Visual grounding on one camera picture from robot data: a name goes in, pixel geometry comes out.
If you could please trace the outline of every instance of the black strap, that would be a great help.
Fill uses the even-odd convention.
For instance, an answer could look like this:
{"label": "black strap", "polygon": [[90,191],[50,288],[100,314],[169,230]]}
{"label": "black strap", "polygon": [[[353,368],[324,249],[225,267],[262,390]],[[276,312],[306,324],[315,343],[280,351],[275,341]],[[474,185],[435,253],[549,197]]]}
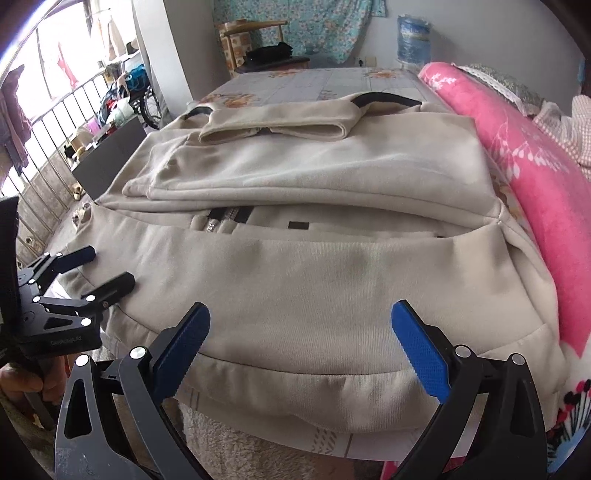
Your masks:
{"label": "black strap", "polygon": [[224,214],[226,213],[226,210],[226,207],[212,208],[212,211],[209,212],[207,218],[209,218],[210,220],[218,220],[219,222],[221,222]]}
{"label": "black strap", "polygon": [[399,103],[400,105],[404,106],[417,106],[422,105],[422,102],[418,100],[413,100],[411,98],[406,98],[400,95],[396,95],[394,93],[387,93],[387,92],[369,92],[363,93],[358,97],[355,97],[351,100],[355,105],[359,108],[363,108],[366,105],[369,105],[373,102],[384,102],[384,103]]}
{"label": "black strap", "polygon": [[238,213],[234,217],[236,223],[246,223],[252,213],[254,207],[240,207]]}
{"label": "black strap", "polygon": [[204,113],[205,115],[211,115],[213,112],[213,108],[209,108],[208,106],[196,106],[193,110],[189,113],[185,113],[183,115],[183,120],[189,120],[192,116],[199,115],[200,113]]}

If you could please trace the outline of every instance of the pink item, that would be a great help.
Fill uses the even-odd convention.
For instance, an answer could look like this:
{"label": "pink item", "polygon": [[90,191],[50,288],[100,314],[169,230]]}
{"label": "pink item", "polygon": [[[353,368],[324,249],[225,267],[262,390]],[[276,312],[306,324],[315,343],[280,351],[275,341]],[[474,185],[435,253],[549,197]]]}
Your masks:
{"label": "pink item", "polygon": [[460,115],[505,173],[556,282],[560,340],[581,357],[591,333],[591,192],[578,165],[494,91],[447,63],[420,77]]}
{"label": "pink item", "polygon": [[96,135],[98,132],[100,132],[100,125],[96,121],[96,118],[91,118],[90,120],[88,120],[88,122],[86,123],[86,127],[88,128],[88,130],[90,130],[90,133],[92,133],[93,135]]}
{"label": "pink item", "polygon": [[398,468],[398,462],[384,462],[384,468],[382,468],[382,475],[379,480],[390,480],[393,474],[396,473]]}
{"label": "pink item", "polygon": [[66,77],[68,77],[68,80],[70,82],[70,87],[73,90],[78,85],[78,80],[76,79],[74,72],[72,71],[72,69],[68,65],[68,62],[64,58],[64,53],[61,50],[61,43],[59,43],[59,42],[57,43],[57,51],[59,52],[59,55],[57,57],[57,65],[59,66],[59,68],[61,68],[61,70],[66,75]]}

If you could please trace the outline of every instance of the red cloth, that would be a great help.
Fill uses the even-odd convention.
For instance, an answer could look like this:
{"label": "red cloth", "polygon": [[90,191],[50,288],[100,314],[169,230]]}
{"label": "red cloth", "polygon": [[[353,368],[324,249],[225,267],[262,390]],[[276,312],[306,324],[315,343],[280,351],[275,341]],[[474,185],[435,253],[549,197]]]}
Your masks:
{"label": "red cloth", "polygon": [[76,79],[76,76],[74,75],[74,72],[71,70],[71,68],[68,65],[66,59],[64,58],[64,53],[61,50],[61,43],[58,43],[57,44],[57,49],[60,52],[60,54],[57,57],[57,65],[66,74],[66,77],[68,77],[68,80],[70,80],[70,87],[73,90],[78,85],[78,80]]}

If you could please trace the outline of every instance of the wall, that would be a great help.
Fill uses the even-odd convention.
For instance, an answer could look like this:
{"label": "wall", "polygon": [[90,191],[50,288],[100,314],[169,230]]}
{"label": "wall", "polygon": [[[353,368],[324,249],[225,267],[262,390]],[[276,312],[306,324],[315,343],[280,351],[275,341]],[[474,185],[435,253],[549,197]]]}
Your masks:
{"label": "wall", "polygon": [[397,18],[433,24],[433,60],[483,63],[513,75],[570,112],[583,58],[540,0],[387,0],[388,18],[372,18],[358,55],[398,66]]}
{"label": "wall", "polygon": [[174,117],[229,80],[211,7],[197,0],[134,0],[150,67]]}

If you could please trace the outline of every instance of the metal screw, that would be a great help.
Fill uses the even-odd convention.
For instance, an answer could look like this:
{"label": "metal screw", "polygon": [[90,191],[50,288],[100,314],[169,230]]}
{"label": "metal screw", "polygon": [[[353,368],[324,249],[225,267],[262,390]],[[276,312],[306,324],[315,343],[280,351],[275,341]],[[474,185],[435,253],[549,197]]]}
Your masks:
{"label": "metal screw", "polygon": [[523,355],[520,355],[518,353],[513,354],[511,360],[513,360],[513,363],[515,365],[525,365],[525,358],[523,358]]}
{"label": "metal screw", "polygon": [[88,363],[88,360],[90,360],[90,358],[88,357],[88,355],[80,355],[77,359],[76,359],[76,365],[78,365],[79,367],[83,367]]}
{"label": "metal screw", "polygon": [[129,352],[129,356],[135,360],[137,360],[138,358],[142,358],[145,354],[146,349],[142,346],[137,346]]}
{"label": "metal screw", "polygon": [[467,346],[459,345],[456,347],[456,355],[460,358],[468,358],[472,351]]}

